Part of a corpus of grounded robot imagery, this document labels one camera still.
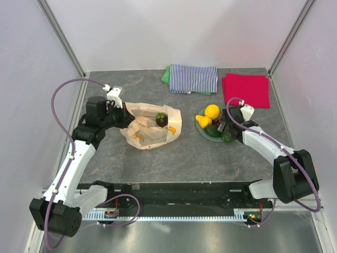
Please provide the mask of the dark green avocado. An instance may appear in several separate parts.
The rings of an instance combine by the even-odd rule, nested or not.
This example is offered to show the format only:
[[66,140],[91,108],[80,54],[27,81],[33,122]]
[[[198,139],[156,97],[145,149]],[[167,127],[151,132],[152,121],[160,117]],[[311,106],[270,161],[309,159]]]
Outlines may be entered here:
[[209,125],[205,128],[205,133],[212,138],[220,138],[221,137],[221,132],[219,132],[218,127],[215,125]]

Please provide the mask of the green lime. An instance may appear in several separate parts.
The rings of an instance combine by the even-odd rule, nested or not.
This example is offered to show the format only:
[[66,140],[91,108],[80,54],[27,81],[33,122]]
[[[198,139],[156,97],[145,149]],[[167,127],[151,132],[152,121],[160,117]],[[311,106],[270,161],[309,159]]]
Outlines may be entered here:
[[221,140],[225,143],[231,143],[234,141],[234,139],[232,138],[231,134],[228,132],[222,132],[221,133]]

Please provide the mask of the beige plastic bag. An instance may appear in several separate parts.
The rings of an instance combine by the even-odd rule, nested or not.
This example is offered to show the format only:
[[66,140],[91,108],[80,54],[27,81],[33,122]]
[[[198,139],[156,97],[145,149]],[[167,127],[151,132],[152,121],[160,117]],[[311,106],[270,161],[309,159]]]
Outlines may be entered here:
[[[126,103],[126,108],[135,117],[128,128],[120,129],[128,144],[140,150],[158,148],[176,140],[182,130],[182,116],[179,109],[168,105],[147,103]],[[158,114],[165,114],[167,125],[156,123]]]

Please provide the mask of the dark mangosteen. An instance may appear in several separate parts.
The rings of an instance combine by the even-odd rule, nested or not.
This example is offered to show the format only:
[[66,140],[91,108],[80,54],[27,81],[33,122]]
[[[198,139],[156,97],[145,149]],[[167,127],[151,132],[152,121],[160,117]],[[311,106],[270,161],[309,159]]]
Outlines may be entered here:
[[156,124],[159,127],[164,128],[168,124],[168,116],[165,113],[162,113],[162,112],[158,113],[156,115]]

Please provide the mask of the red grapes bunch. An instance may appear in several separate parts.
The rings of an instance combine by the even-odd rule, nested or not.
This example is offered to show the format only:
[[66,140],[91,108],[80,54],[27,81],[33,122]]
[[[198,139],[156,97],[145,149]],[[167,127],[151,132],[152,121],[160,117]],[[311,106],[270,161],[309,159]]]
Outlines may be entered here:
[[220,117],[220,118],[217,118],[217,119],[213,120],[212,124],[219,127],[220,124],[222,123],[222,121],[223,121],[223,117]]

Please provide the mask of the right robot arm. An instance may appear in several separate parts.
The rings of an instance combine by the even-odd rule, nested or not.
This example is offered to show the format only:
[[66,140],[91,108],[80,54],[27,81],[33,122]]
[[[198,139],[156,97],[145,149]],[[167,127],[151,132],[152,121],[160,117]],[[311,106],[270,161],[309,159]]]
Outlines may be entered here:
[[290,203],[311,194],[319,201],[319,182],[310,153],[294,150],[266,134],[248,119],[251,115],[244,112],[247,108],[231,106],[223,110],[225,133],[266,159],[273,167],[273,178],[249,183],[248,190],[241,194],[242,203],[249,208],[264,198]]

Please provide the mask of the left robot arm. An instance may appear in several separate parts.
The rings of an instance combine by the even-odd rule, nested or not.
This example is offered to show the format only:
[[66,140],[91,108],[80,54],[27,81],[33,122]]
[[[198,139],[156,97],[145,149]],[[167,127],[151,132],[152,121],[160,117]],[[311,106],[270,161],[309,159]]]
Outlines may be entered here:
[[111,207],[115,193],[111,183],[95,181],[82,196],[75,196],[85,167],[110,128],[124,129],[135,119],[117,96],[94,96],[86,103],[86,113],[73,130],[68,154],[56,178],[29,210],[39,230],[73,237],[82,218],[98,205]]

